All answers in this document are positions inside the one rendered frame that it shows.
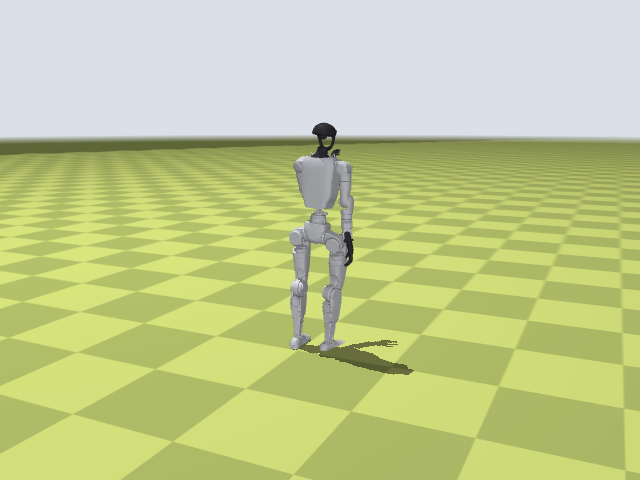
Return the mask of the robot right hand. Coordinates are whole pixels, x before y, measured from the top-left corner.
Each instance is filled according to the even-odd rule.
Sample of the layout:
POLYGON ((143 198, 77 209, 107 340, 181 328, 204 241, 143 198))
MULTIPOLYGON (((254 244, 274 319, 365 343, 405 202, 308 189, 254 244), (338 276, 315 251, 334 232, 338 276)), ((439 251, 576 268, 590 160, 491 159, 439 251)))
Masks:
POLYGON ((348 250, 345 258, 347 259, 349 257, 348 262, 344 264, 346 267, 346 266, 349 266, 353 260, 353 244, 352 244, 353 239, 351 238, 351 234, 348 231, 344 233, 344 237, 345 237, 344 242, 347 244, 347 250, 348 250))

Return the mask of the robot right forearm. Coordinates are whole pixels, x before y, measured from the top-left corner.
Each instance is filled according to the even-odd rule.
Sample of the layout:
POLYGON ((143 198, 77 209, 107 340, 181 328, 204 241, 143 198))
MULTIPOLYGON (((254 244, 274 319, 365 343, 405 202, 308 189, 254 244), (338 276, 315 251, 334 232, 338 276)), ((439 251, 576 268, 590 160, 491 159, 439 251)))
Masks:
POLYGON ((347 209, 341 210, 342 220, 341 220, 341 228, 342 228, 342 238, 345 239, 344 233, 350 232, 352 238, 352 214, 353 214, 353 206, 354 206, 354 198, 352 196, 348 199, 347 209))

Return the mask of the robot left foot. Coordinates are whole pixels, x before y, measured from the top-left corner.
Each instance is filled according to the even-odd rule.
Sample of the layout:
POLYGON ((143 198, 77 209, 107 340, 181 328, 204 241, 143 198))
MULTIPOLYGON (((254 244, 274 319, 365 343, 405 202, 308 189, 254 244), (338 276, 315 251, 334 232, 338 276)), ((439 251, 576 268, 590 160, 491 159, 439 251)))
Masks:
POLYGON ((291 349, 298 349, 303 344, 307 343, 309 340, 310 340, 310 335, 309 334, 302 334, 302 337, 300 339, 298 339, 298 335, 296 335, 296 337, 293 337, 291 339, 289 347, 291 349))

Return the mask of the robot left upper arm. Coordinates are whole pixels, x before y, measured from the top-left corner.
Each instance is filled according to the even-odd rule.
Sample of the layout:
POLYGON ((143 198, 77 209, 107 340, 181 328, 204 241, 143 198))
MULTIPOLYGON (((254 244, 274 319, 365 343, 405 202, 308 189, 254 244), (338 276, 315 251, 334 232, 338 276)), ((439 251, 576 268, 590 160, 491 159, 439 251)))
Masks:
POLYGON ((299 190, 300 190, 301 193, 302 193, 302 162, 303 162, 304 158, 305 158, 305 156, 300 157, 293 164, 293 167, 294 167, 294 169, 296 171, 299 190))

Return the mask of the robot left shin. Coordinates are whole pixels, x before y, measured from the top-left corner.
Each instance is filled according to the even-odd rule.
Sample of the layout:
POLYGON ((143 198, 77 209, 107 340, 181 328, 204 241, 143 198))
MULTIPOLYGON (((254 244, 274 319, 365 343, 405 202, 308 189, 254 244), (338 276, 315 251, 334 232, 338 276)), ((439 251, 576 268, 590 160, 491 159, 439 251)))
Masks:
POLYGON ((307 293, 304 296, 295 296, 293 293, 293 284, 295 280, 291 283, 291 314, 293 317, 294 323, 294 337, 298 335, 298 339, 302 337, 302 328, 303 328, 303 318, 306 312, 306 301, 307 301, 307 293))

